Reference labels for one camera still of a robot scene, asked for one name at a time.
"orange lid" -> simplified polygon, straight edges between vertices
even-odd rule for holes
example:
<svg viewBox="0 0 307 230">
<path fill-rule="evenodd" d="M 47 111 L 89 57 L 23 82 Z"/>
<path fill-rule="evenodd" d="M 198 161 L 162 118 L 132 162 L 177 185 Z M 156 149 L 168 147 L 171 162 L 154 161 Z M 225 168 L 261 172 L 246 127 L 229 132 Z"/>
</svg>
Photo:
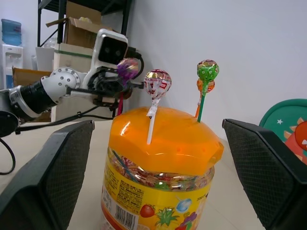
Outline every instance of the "orange lid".
<svg viewBox="0 0 307 230">
<path fill-rule="evenodd" d="M 148 108 L 138 108 L 113 121 L 109 147 L 144 170 L 203 175 L 224 150 L 219 138 L 204 123 L 182 111 L 159 107 L 153 137 L 147 145 Z"/>
</svg>

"lollipop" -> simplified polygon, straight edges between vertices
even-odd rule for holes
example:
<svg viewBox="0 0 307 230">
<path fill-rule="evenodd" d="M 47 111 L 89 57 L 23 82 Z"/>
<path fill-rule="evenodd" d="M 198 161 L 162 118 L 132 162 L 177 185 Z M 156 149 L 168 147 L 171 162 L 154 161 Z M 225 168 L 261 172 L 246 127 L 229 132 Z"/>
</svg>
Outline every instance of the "lollipop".
<svg viewBox="0 0 307 230">
<path fill-rule="evenodd" d="M 197 110 L 196 110 L 196 114 L 195 114 L 195 117 L 198 117 L 198 114 L 200 112 L 200 105 L 201 105 L 201 96 L 202 96 L 202 86 L 203 86 L 203 83 L 202 81 L 198 78 L 197 82 L 197 88 L 200 92 L 200 100 L 198 101 L 197 103 Z M 207 93 L 211 92 L 215 87 L 215 82 L 212 80 L 208 83 L 208 89 L 207 89 Z"/>
<path fill-rule="evenodd" d="M 205 96 L 209 88 L 209 83 L 216 78 L 219 71 L 220 71 L 219 66 L 213 60 L 204 60 L 198 63 L 197 65 L 197 75 L 202 81 L 201 103 L 200 103 L 199 114 L 198 114 L 198 119 L 197 119 L 198 122 L 201 121 L 203 103 L 205 101 Z"/>
<path fill-rule="evenodd" d="M 144 81 L 146 90 L 152 98 L 152 106 L 147 113 L 147 116 L 151 119 L 147 137 L 147 144 L 149 145 L 152 141 L 154 118 L 158 109 L 158 103 L 171 87 L 172 79 L 164 70 L 153 69 L 146 74 Z"/>
<path fill-rule="evenodd" d="M 123 87 L 126 87 L 127 82 L 136 76 L 139 72 L 139 64 L 134 58 L 125 58 L 117 65 L 117 73 L 122 78 Z M 123 93 L 120 94 L 117 115 L 121 114 L 123 105 Z"/>
</svg>

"green lollipop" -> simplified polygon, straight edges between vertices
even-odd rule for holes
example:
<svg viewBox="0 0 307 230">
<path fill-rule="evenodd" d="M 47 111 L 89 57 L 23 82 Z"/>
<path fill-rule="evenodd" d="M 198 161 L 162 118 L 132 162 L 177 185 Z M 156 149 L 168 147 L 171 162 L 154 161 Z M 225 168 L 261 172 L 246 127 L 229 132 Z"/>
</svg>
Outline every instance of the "green lollipop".
<svg viewBox="0 0 307 230">
<path fill-rule="evenodd" d="M 198 119 L 197 119 L 198 122 L 201 122 L 201 114 L 202 114 L 203 104 L 205 101 L 205 96 L 208 90 L 208 84 L 209 82 L 213 81 L 216 78 L 219 71 L 220 71 L 219 66 L 213 60 L 204 60 L 198 63 L 197 65 L 197 75 L 203 83 L 201 106 L 200 106 L 200 112 L 199 112 Z"/>
</svg>

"green chair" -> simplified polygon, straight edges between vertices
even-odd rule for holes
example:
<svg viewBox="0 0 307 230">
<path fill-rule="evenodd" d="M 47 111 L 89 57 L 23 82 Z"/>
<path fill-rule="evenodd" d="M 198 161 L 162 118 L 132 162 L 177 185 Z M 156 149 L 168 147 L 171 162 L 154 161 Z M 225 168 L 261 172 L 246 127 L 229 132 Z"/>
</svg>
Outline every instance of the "green chair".
<svg viewBox="0 0 307 230">
<path fill-rule="evenodd" d="M 291 99 L 274 105 L 259 126 L 273 131 L 307 165 L 307 99 Z"/>
</svg>

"jar label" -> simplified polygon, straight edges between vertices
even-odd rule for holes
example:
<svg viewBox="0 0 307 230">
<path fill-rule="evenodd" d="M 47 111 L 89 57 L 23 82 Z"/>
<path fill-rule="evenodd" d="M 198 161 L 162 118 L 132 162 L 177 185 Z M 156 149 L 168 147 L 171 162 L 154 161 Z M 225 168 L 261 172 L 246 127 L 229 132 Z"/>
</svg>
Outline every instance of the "jar label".
<svg viewBox="0 0 307 230">
<path fill-rule="evenodd" d="M 102 230 L 195 230 L 210 186 L 189 192 L 146 187 L 117 172 L 107 157 Z"/>
</svg>

